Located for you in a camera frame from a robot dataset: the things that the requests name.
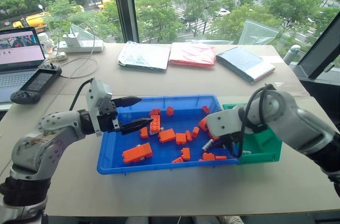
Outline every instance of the power strip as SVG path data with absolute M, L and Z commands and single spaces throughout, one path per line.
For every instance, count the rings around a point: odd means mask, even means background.
M 81 47 L 69 47 L 65 41 L 59 42 L 59 50 L 66 53 L 86 53 L 92 51 L 94 45 L 93 40 L 81 40 Z M 102 40 L 95 40 L 95 47 L 93 51 L 103 51 L 104 42 Z

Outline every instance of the blue plastic tray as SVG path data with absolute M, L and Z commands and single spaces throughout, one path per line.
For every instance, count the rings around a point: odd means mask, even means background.
M 166 115 L 166 108 L 171 106 L 175 109 L 173 116 Z M 148 97 L 133 106 L 118 108 L 118 119 L 121 123 L 129 123 L 134 119 L 149 117 L 152 109 L 161 109 L 160 126 L 165 130 L 173 128 L 175 133 L 185 133 L 186 130 L 192 132 L 198 126 L 206 114 L 202 106 L 208 106 L 211 113 L 221 110 L 217 98 L 214 95 L 196 96 L 174 96 L 174 97 Z M 127 135 L 121 133 L 105 133 L 101 142 L 100 154 L 97 170 L 100 174 L 129 173 L 133 171 L 172 169 L 193 166 L 216 166 L 237 164 L 239 159 L 235 159 L 229 151 L 223 148 L 211 148 L 217 156 L 227 156 L 226 160 L 198 161 L 202 157 L 202 146 L 209 140 L 207 132 L 200 130 L 198 137 L 185 145 L 177 145 L 175 141 L 160 143 L 157 134 L 142 139 L 139 131 Z M 125 164 L 123 162 L 123 151 L 136 147 L 138 144 L 149 142 L 153 156 L 137 163 Z M 190 148 L 191 161 L 182 163 L 171 163 L 181 156 L 183 147 Z

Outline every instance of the street lamp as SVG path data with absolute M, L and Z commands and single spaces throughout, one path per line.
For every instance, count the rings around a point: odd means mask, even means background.
M 39 9 L 42 9 L 42 12 L 45 12 L 42 5 L 39 4 L 38 7 L 39 7 Z

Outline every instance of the black handheld device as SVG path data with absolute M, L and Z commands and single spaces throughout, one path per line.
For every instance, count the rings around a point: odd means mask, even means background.
M 11 101 L 28 105 L 39 102 L 41 95 L 61 75 L 62 69 L 50 64 L 41 64 L 34 75 L 18 90 L 11 94 Z

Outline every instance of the green plastic bin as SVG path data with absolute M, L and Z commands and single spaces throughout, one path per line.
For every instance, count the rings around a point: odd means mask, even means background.
M 224 104 L 223 109 L 232 109 L 236 105 Z M 238 165 L 251 163 L 275 162 L 280 160 L 282 141 L 268 128 L 261 133 L 244 135 L 243 150 L 251 154 L 243 154 Z

